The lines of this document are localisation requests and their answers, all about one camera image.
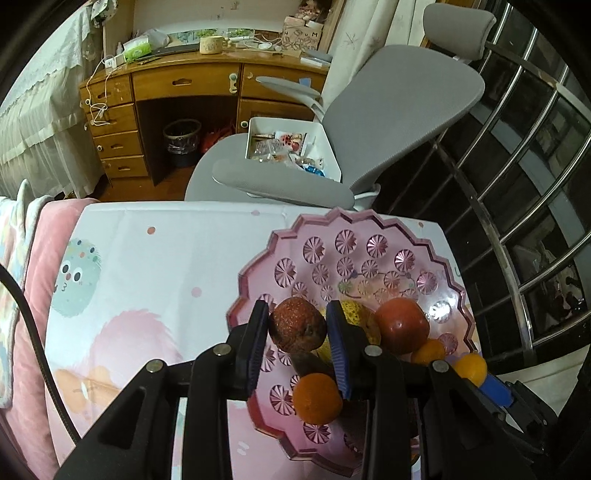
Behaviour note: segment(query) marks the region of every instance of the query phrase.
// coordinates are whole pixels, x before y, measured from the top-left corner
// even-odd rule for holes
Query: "white plastic box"
[[[322,158],[324,161],[324,176],[334,181],[340,181],[341,172],[332,151],[326,132],[322,124],[306,122],[304,120],[292,120],[288,118],[266,118],[256,116],[251,118],[248,124],[248,143],[245,157],[248,158],[251,150],[252,136],[257,134],[274,134],[277,131],[307,134],[307,141],[313,142],[307,156],[310,158]]]

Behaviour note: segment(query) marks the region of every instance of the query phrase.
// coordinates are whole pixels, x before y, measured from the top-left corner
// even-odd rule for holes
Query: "black cable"
[[[37,325],[35,324],[31,307],[29,306],[29,303],[27,302],[21,287],[18,286],[12,275],[6,270],[6,268],[4,268],[4,265],[1,263],[0,281],[10,292],[10,295],[12,295],[12,298],[15,300],[15,302],[17,302],[18,308],[22,314],[22,318],[25,321],[27,330],[29,331],[29,337],[31,337],[31,344],[33,346],[33,351],[35,352],[35,358],[39,364],[39,369],[41,370],[41,375],[43,376],[43,380],[45,381],[49,395],[53,400],[53,404],[56,406],[57,413],[59,414],[64,427],[66,427],[68,435],[70,435],[72,442],[74,442],[74,445],[76,445],[80,441],[80,435],[78,434],[76,427],[74,427],[72,419],[68,415],[66,406],[61,399],[60,393],[57,391],[56,382],[53,380],[53,375],[49,369],[47,357],[45,356],[45,350],[43,349],[43,344],[41,343],[41,338],[39,337],[39,332],[37,331]]]

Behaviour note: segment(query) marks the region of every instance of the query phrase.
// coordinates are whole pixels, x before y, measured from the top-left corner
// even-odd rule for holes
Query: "trash can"
[[[168,124],[162,130],[166,140],[166,150],[177,168],[196,165],[200,158],[199,132],[201,122],[192,118],[183,118]]]

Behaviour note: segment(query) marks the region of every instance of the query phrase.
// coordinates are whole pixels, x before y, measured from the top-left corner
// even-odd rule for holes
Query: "pink plastic plate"
[[[301,215],[291,229],[271,234],[265,251],[238,275],[238,285],[229,328],[248,321],[257,299],[271,310],[291,296],[317,307],[352,299],[376,310],[393,297],[409,297],[427,314],[430,337],[440,339],[448,355],[476,351],[475,321],[449,262],[435,254],[430,240],[417,239],[399,220],[383,220],[371,210]],[[298,380],[290,357],[268,339],[258,388],[248,401],[255,427],[277,438],[290,459],[352,476],[362,455],[340,425],[309,425],[296,416],[291,392]]]

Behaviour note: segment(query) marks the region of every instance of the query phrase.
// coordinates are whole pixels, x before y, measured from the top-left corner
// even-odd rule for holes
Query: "gray office chair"
[[[495,22],[484,10],[429,5],[423,15],[426,37],[457,59],[427,48],[383,47],[326,111],[314,100],[319,96],[314,90],[285,80],[258,79],[305,103],[322,119],[341,183],[245,159],[248,134],[239,134],[204,155],[185,200],[370,207],[379,192],[375,182],[386,168],[455,123],[480,99],[484,81],[462,60],[482,58]]]

